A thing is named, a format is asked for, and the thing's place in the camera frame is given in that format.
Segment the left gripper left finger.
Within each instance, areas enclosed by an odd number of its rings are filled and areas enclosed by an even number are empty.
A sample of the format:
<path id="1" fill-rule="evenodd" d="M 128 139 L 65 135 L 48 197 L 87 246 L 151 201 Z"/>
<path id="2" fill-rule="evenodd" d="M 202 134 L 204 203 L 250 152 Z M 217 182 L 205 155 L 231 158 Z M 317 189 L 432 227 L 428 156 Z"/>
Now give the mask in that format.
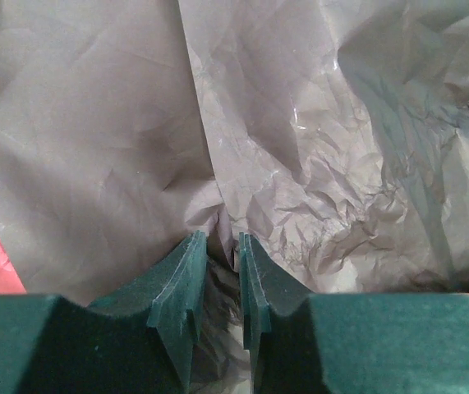
<path id="1" fill-rule="evenodd" d="M 0 393 L 186 393 L 200 338 L 205 234 L 83 307 L 0 295 Z"/>

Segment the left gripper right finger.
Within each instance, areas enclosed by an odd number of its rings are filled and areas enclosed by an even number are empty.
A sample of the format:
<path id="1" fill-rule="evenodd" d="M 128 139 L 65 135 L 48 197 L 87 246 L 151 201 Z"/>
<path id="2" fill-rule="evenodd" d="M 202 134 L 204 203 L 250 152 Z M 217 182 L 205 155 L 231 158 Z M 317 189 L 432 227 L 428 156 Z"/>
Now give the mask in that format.
<path id="1" fill-rule="evenodd" d="M 469 393 L 469 295 L 319 294 L 239 236 L 255 393 Z"/>

